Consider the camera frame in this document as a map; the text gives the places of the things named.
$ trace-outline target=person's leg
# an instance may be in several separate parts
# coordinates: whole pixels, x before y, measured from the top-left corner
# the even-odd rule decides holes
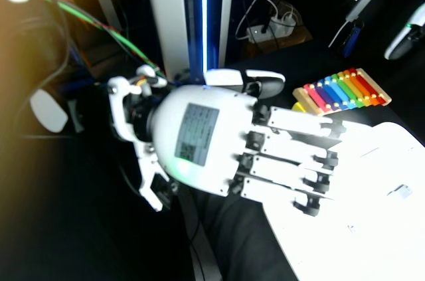
[[[224,280],[297,280],[261,204],[200,191],[195,202]]]

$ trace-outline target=power strip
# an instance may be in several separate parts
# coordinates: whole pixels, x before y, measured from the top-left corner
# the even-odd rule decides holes
[[[296,24],[297,23],[291,16],[285,19],[273,17],[265,33],[262,33],[263,25],[256,25],[255,27],[248,27],[246,29],[246,34],[248,35],[248,40],[255,44],[274,40],[275,38],[280,39],[281,37],[288,37],[294,31]]]

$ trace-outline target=back of robotic hand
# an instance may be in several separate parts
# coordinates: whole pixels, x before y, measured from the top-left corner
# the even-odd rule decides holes
[[[139,158],[139,192],[157,211],[164,204],[156,191],[160,180],[162,187],[183,183],[215,195],[280,200],[316,216],[338,166],[332,147],[370,129],[267,108],[256,97],[199,85],[178,87],[148,110],[136,101],[141,113],[135,119],[135,109],[123,102],[126,96],[143,98],[142,91],[121,77],[108,86],[114,127],[134,143]]]

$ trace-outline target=rainbow xylophone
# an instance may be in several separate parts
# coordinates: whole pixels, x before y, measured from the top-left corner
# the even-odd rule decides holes
[[[391,97],[361,68],[351,68],[296,88],[293,110],[326,115],[364,106],[388,105]]]

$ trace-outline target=gray label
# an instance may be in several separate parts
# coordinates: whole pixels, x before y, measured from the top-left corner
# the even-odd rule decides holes
[[[219,110],[189,104],[181,123],[175,157],[205,166]]]

